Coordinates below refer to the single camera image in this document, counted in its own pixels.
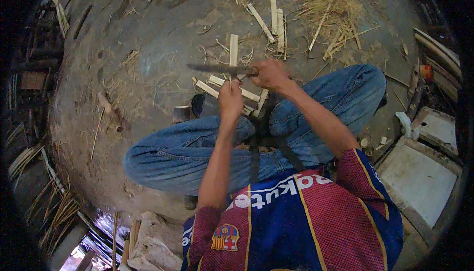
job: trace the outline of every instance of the white board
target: white board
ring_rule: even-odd
[[[428,114],[423,122],[426,123],[426,126],[421,126],[421,133],[430,134],[457,149],[454,122],[443,120],[431,114]]]
[[[406,145],[397,159],[383,172],[382,180],[433,228],[451,195],[456,175]]]

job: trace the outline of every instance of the dirt floor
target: dirt floor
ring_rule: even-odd
[[[63,5],[69,0],[62,0]],[[356,0],[362,11],[356,20],[359,31],[380,25],[360,36],[362,50],[354,39],[334,55],[320,75],[357,63],[371,63],[386,73],[408,83],[417,52],[412,27],[419,27],[418,15],[410,0]],[[239,56],[250,54],[252,61],[274,55],[265,50],[267,38],[255,18],[242,3],[252,2],[270,25],[269,0],[71,0],[66,13],[71,30],[65,43],[62,81],[51,113],[51,132],[56,144],[57,163],[63,167],[62,178],[84,198],[97,221],[110,231],[110,216],[121,212],[120,222],[128,227],[131,216],[151,210],[168,221],[182,223],[192,213],[185,210],[182,196],[155,191],[134,184],[122,168],[125,151],[143,136],[168,127],[172,109],[189,105],[196,90],[192,77],[206,80],[203,73],[192,71],[186,63],[217,64],[228,62],[225,46],[229,34],[243,42]],[[326,64],[322,56],[329,45],[322,33],[314,49],[308,48],[314,28],[295,20],[303,0],[277,0],[288,19],[288,60],[294,78],[303,85],[313,79]],[[80,20],[92,6],[74,38]],[[204,28],[210,30],[199,34]],[[408,48],[406,61],[398,48]],[[139,53],[124,64],[133,51]],[[260,92],[246,81],[244,88]],[[387,81],[388,104],[380,109],[364,130],[369,147],[379,145],[381,136],[394,138],[400,127],[394,116],[403,111],[406,88]],[[97,93],[105,90],[126,120],[125,130],[117,133],[107,115],[100,121],[92,148],[101,107]],[[373,155],[376,159],[384,149]]]

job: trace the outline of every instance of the hand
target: hand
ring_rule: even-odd
[[[239,80],[233,80],[232,83],[226,80],[220,89],[218,101],[222,121],[236,122],[242,114],[244,101],[239,85]]]
[[[292,84],[282,61],[268,58],[265,61],[254,61],[251,66],[258,69],[258,76],[251,79],[259,87],[283,94],[288,85]]]

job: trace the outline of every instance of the jeans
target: jeans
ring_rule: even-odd
[[[375,114],[385,92],[382,71],[369,64],[349,66],[307,83],[302,89],[335,114],[356,136]],[[202,117],[154,132],[134,144],[123,166],[133,181],[160,191],[198,195],[199,185],[214,149],[219,116]],[[270,133],[287,136],[287,144],[305,167],[330,161],[334,154],[312,131],[293,102],[283,100],[270,114]],[[240,117],[234,144],[255,133]],[[250,151],[233,149],[229,192],[250,183]],[[293,166],[280,150],[260,153],[259,180],[278,175]]]

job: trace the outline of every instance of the man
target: man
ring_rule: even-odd
[[[354,65],[300,88],[281,61],[252,66],[255,85],[286,98],[269,128],[303,171],[278,149],[260,154],[259,181],[250,183],[250,152],[232,148],[255,132],[240,116],[238,81],[222,86],[220,118],[155,132],[125,155],[139,184],[199,195],[184,224],[182,270],[391,270],[403,244],[400,212],[354,137],[382,99],[382,72]],[[322,176],[334,156],[336,183]]]

